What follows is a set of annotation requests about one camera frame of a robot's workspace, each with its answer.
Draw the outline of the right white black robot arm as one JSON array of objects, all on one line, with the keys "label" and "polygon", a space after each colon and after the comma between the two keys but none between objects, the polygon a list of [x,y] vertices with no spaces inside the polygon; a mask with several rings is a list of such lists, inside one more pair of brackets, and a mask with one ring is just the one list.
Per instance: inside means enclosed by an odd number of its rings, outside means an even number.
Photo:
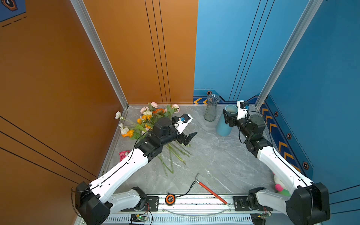
[{"label": "right white black robot arm", "polygon": [[237,113],[223,110],[224,122],[237,127],[244,136],[247,150],[263,162],[284,184],[289,196],[258,187],[248,192],[253,210],[270,207],[289,217],[295,225],[315,225],[331,217],[329,191],[322,183],[314,183],[288,163],[263,136],[266,124],[262,116],[249,115],[240,108]]}]

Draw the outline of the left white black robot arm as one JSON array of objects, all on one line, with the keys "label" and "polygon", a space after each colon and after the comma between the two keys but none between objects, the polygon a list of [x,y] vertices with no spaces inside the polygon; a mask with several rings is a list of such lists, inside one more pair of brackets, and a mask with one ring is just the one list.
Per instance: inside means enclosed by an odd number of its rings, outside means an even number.
[{"label": "left white black robot arm", "polygon": [[141,135],[133,150],[121,162],[89,184],[80,183],[74,190],[73,205],[84,222],[87,225],[101,225],[112,212],[144,209],[147,195],[139,187],[118,195],[115,191],[132,174],[159,155],[163,146],[173,141],[188,145],[196,133],[187,136],[183,131],[192,120],[187,113],[171,119],[158,119],[152,129]]}]

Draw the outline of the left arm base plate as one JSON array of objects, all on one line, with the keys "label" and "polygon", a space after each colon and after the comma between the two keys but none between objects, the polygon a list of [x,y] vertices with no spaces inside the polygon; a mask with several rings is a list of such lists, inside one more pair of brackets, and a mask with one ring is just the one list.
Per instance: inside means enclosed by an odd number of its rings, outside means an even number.
[{"label": "left arm base plate", "polygon": [[150,210],[150,212],[157,212],[159,207],[159,197],[158,196],[147,196],[146,200],[141,200],[140,205],[131,209],[124,209],[122,212],[145,212]]}]

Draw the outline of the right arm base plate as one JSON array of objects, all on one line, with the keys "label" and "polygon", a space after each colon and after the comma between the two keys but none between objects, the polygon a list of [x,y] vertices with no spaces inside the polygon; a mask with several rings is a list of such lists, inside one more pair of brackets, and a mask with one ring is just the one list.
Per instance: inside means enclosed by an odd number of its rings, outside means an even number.
[{"label": "right arm base plate", "polygon": [[274,211],[270,207],[262,207],[262,206],[253,206],[251,207],[248,202],[247,196],[234,196],[232,197],[233,203],[234,203],[234,209],[236,212],[262,212],[263,209],[266,209],[267,211]]}]

